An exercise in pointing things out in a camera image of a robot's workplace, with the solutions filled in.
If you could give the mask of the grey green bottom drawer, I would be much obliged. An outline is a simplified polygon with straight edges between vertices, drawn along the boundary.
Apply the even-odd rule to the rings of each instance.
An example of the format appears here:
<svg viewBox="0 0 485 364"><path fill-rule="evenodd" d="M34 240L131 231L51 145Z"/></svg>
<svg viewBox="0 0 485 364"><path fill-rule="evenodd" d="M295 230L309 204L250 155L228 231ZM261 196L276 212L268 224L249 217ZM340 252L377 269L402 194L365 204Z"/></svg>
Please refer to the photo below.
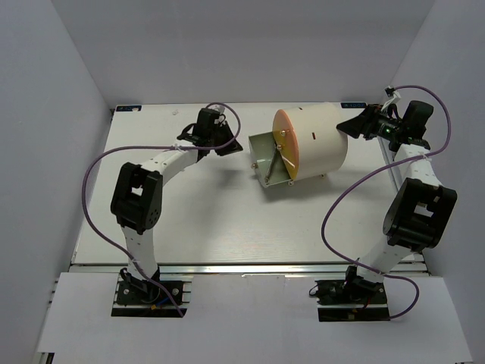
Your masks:
<svg viewBox="0 0 485 364"><path fill-rule="evenodd" d="M264 176L276 145L272 132L249 136L249 151L252 160L252 169L263 188L273 187L280 184L287 184L289 186L294 184L281 155L274 167L270 183L264 183Z"/></svg>

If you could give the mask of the round cream drawer cabinet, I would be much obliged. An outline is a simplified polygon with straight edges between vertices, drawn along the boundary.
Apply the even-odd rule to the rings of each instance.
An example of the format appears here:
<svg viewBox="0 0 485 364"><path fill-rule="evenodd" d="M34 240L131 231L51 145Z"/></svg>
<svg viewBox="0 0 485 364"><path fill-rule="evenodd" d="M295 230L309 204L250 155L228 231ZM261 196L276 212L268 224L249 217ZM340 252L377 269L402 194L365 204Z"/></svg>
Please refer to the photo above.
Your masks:
<svg viewBox="0 0 485 364"><path fill-rule="evenodd" d="M272 133L291 180L338 170L346 159L347 136L336 126L343 114L335 103L280 109Z"/></svg>

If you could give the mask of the small silver wrench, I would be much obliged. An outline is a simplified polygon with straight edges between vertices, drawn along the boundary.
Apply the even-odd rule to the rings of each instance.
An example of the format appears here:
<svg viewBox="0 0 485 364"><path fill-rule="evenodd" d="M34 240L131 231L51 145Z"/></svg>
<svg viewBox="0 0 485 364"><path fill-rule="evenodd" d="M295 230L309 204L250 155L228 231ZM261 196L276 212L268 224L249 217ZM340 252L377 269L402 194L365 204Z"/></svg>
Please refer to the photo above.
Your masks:
<svg viewBox="0 0 485 364"><path fill-rule="evenodd" d="M278 146L275 146L273 154L271 156L271 160L270 160L269 165L268 165L268 169L267 169L266 174L264 176L264 183L265 184L270 183L271 176L274 172L274 167L275 167L277 161L279 160L279 158L280 158L280 151L278 149Z"/></svg>

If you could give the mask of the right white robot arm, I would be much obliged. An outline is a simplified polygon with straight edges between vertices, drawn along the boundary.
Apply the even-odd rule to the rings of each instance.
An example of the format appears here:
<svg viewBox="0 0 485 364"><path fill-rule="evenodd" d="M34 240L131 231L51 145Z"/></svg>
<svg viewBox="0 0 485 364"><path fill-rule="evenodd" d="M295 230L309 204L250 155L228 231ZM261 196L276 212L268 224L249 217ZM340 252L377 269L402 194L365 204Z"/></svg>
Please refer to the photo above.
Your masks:
<svg viewBox="0 0 485 364"><path fill-rule="evenodd" d="M403 117L394 104L368 105L337 126L353 138L387 140L401 163L402 184L383 220L383 238L347 269L342 292L351 302L378 291L385 274L406 256L433 249L446 229L458 195L440 183L425 158L430 151L425 125L432 114L433 106L421 101L410 102Z"/></svg>

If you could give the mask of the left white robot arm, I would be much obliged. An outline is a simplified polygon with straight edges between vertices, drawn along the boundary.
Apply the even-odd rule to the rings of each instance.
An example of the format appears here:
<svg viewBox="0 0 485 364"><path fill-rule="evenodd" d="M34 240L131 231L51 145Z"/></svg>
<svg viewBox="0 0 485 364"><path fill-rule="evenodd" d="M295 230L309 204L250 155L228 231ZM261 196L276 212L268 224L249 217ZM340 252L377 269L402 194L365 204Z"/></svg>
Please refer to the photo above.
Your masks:
<svg viewBox="0 0 485 364"><path fill-rule="evenodd" d="M110 209L130 254L128 273L137 279L133 291L145 303L160 294L153 228L161 217L164 186L212 151L225 156L243 150L227 122L228 109L222 103L201 108L196 122L183 128L169 150L120 169Z"/></svg>

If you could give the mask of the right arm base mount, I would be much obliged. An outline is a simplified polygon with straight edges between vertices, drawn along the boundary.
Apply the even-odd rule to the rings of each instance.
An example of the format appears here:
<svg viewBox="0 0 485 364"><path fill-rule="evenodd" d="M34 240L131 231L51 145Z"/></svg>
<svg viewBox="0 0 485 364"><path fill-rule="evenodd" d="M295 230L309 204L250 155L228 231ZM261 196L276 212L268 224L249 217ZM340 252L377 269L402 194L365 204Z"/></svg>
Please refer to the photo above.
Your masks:
<svg viewBox="0 0 485 364"><path fill-rule="evenodd" d="M383 284L376 290L344 280L319 280L308 295L317 300L319 322L385 322L390 320Z"/></svg>

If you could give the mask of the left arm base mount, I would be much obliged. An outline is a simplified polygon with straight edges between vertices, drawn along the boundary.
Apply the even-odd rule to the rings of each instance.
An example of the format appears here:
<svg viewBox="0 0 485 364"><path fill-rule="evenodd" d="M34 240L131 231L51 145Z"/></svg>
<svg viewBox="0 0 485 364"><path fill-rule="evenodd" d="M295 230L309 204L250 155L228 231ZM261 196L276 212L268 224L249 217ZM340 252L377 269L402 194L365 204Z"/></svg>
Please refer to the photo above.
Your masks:
<svg viewBox="0 0 485 364"><path fill-rule="evenodd" d="M172 295L180 311L185 314L191 300L192 282L187 279L176 280L175 278L169 278L161 283ZM117 279L111 307L111 317L182 318L168 295L159 287L156 287L153 292L145 294L123 280L121 276Z"/></svg>

